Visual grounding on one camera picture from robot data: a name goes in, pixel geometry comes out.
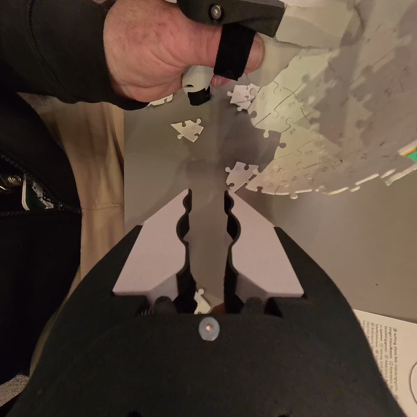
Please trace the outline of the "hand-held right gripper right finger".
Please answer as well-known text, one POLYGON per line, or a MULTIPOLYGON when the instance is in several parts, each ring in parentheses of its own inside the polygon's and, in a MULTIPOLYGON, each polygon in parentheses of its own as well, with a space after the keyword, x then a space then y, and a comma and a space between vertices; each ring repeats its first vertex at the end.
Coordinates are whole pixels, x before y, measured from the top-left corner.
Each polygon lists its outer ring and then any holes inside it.
POLYGON ((225 191, 228 247, 223 294, 228 313, 250 298, 299 298, 304 290, 274 225, 235 193, 225 191))

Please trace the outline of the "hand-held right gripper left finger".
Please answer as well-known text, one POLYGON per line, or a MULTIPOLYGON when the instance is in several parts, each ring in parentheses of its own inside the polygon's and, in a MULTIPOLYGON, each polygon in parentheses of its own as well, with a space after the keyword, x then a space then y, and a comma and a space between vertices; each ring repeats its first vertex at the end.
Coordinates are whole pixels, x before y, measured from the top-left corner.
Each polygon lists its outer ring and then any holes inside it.
POLYGON ((140 227, 113 287, 118 296, 145 296, 152 306, 168 297, 179 313, 195 312, 196 283, 190 271, 189 213, 192 191, 185 189, 140 227))

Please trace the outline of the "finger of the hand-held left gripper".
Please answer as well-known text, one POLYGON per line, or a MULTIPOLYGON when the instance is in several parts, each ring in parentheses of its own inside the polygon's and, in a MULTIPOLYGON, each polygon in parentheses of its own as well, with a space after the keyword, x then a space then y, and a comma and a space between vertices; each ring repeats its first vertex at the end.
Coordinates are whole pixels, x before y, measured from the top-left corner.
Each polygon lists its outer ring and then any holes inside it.
POLYGON ((301 47, 333 49, 362 34, 354 1, 283 1, 284 15, 275 38, 301 47))

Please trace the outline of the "single white puzzle piece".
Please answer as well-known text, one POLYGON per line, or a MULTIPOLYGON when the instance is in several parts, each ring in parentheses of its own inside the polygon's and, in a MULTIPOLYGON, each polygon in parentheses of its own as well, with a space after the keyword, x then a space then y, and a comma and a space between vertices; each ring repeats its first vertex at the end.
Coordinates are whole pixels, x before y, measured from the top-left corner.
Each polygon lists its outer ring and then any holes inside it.
POLYGON ((236 192, 242 186, 247 185, 250 179, 255 175, 254 171, 258 169, 258 165, 245 164, 236 162, 234 167, 226 167, 225 172, 228 174, 226 185, 230 192, 236 192))

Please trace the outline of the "unfinished puzzle ball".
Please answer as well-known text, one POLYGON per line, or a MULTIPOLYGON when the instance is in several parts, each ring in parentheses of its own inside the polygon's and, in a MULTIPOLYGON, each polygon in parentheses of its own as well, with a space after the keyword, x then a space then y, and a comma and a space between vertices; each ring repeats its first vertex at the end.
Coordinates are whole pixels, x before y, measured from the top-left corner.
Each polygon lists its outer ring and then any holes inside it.
POLYGON ((360 26, 337 48, 304 48, 249 107, 271 162, 246 189, 296 199, 357 191, 416 171, 416 1, 355 1, 360 26))

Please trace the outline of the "scattered loose white puzzle pieces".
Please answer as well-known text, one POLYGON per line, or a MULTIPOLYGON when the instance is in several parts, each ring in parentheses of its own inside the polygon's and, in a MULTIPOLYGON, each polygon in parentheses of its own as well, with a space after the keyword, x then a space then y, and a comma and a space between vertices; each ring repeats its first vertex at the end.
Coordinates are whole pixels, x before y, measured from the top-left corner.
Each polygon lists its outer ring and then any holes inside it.
POLYGON ((228 215, 224 209, 226 167, 236 162, 260 164, 260 134, 246 111, 230 104, 228 87, 213 89, 211 100, 191 106, 183 92, 171 102, 150 108, 145 121, 149 155, 152 155, 148 197, 159 200, 141 217, 141 223, 164 207, 181 191, 192 191, 190 268, 197 289, 211 309, 221 311, 224 300, 224 274, 228 247, 228 215))

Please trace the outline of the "white puzzle instruction sheet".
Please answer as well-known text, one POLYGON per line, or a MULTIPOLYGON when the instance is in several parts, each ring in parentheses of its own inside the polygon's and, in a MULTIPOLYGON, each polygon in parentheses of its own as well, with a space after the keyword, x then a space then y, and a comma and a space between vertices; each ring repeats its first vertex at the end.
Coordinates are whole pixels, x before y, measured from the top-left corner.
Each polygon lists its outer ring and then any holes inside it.
POLYGON ((378 368, 406 416, 417 415, 417 324, 353 310, 378 368))

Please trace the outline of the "person's left hand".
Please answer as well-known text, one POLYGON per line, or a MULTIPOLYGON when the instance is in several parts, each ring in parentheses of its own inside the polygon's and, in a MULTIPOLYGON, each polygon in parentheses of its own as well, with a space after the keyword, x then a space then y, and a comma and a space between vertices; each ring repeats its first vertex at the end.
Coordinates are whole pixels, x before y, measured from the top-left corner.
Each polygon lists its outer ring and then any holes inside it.
POLYGON ((221 34, 220 27, 194 22, 170 2, 116 1, 103 29, 113 90, 139 102, 175 93, 187 68, 215 66, 221 34))

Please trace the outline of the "person's beige trousers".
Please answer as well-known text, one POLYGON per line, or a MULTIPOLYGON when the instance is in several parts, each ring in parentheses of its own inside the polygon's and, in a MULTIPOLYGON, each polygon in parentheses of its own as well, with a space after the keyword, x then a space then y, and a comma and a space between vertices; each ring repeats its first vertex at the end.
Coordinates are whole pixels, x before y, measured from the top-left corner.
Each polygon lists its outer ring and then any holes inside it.
POLYGON ((20 94, 65 150, 82 211, 81 265, 69 295, 124 236, 124 114, 101 102, 67 104, 20 94))

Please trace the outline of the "person's black jacket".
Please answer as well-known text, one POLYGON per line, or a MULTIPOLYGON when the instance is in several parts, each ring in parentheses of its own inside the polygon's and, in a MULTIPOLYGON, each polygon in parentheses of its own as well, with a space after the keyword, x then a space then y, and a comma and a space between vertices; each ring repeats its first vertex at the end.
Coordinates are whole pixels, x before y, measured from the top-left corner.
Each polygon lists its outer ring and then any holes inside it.
POLYGON ((67 295, 81 259, 81 205, 65 151, 18 94, 0 100, 0 382, 28 374, 44 326, 67 295), (23 176, 53 209, 23 209, 23 176))

